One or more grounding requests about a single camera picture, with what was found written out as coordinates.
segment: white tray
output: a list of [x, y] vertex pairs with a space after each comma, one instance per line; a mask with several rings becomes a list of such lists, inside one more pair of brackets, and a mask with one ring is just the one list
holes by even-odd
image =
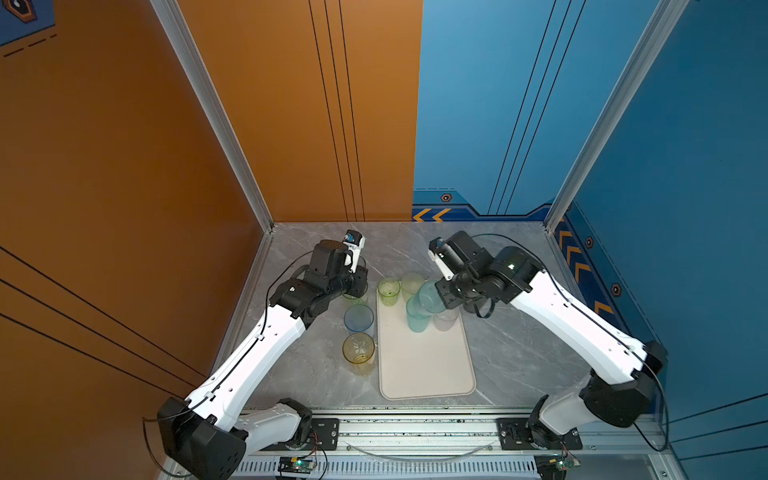
[[432, 321], [414, 333], [408, 327], [406, 302], [385, 306], [376, 295], [379, 329], [379, 390], [388, 400], [469, 395], [475, 391], [475, 370], [459, 314], [447, 332]]

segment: yellow chevron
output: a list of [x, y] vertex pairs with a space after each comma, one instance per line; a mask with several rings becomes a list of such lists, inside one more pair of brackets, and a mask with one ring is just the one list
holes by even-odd
[[600, 302], [598, 302], [596, 300], [594, 302], [594, 312], [599, 314], [600, 310], [605, 310], [606, 312], [608, 312], [610, 314], [613, 314], [613, 312], [614, 312], [613, 309], [610, 308], [608, 305], [606, 305], [605, 303], [600, 303]]
[[432, 217], [432, 219], [433, 219], [435, 222], [442, 222], [443, 220], [442, 220], [442, 218], [440, 218], [440, 217], [441, 217], [443, 214], [446, 214], [446, 213], [448, 213], [449, 211], [451, 211], [451, 209], [450, 209], [450, 208], [446, 208], [446, 209], [444, 209], [442, 212], [440, 212], [439, 214], [437, 214], [437, 215], [435, 215], [434, 217]]
[[579, 247], [568, 247], [566, 251], [568, 252], [568, 255], [565, 257], [565, 262], [568, 266], [571, 266], [571, 253], [581, 253], [581, 249]]
[[573, 237], [573, 235], [567, 230], [560, 230], [560, 250], [563, 250], [563, 237]]
[[425, 208], [424, 210], [418, 212], [416, 215], [413, 216], [413, 220], [416, 220], [417, 222], [423, 222], [424, 220], [422, 220], [422, 215], [426, 214], [430, 210], [431, 208]]
[[578, 273], [582, 270], [586, 270], [588, 272], [592, 271], [589, 265], [584, 265], [583, 263], [576, 262], [576, 271], [574, 272], [574, 277], [576, 277], [576, 283], [578, 283]]

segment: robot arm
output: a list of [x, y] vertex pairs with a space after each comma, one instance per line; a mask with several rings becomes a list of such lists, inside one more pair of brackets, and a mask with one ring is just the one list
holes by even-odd
[[447, 308], [464, 304], [470, 313], [490, 300], [534, 317], [566, 342], [592, 367], [588, 376], [556, 396], [542, 397], [528, 427], [536, 445], [559, 448], [563, 435], [588, 422], [603, 420], [628, 427], [646, 412], [654, 377], [667, 361], [656, 342], [643, 344], [613, 327], [570, 295], [528, 251], [505, 247], [496, 257], [466, 232], [429, 244], [430, 257], [444, 279], [435, 285]]
[[354, 230], [343, 243], [320, 241], [310, 264], [276, 288], [261, 319], [216, 372], [185, 402], [169, 398], [163, 404], [157, 422], [167, 455], [200, 480], [219, 479], [228, 478], [248, 452], [276, 442], [306, 443], [312, 413], [294, 400], [239, 415], [272, 365], [331, 300], [365, 293], [368, 270], [357, 264], [364, 244]]

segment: mounting plate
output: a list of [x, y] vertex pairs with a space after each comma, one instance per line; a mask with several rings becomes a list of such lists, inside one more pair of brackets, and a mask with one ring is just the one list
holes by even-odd
[[[336, 450], [336, 440], [339, 438], [339, 419], [312, 419], [312, 431], [317, 434], [318, 445], [330, 452]], [[310, 436], [306, 446], [301, 450], [312, 450], [315, 447], [315, 439]], [[295, 452], [284, 443], [276, 443], [262, 449], [265, 452]]]
[[[498, 440], [502, 443], [502, 450], [539, 450], [532, 445], [531, 430], [525, 426], [528, 419], [508, 418], [496, 419]], [[572, 429], [563, 437], [563, 443], [568, 450], [581, 450], [581, 437], [577, 429]], [[550, 449], [558, 450], [560, 445], [550, 445]]]

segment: green glass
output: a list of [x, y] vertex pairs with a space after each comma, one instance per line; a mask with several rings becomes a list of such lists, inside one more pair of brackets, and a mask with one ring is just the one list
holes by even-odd
[[379, 298], [386, 306], [393, 306], [397, 303], [397, 296], [400, 294], [400, 282], [396, 278], [388, 276], [379, 282]]

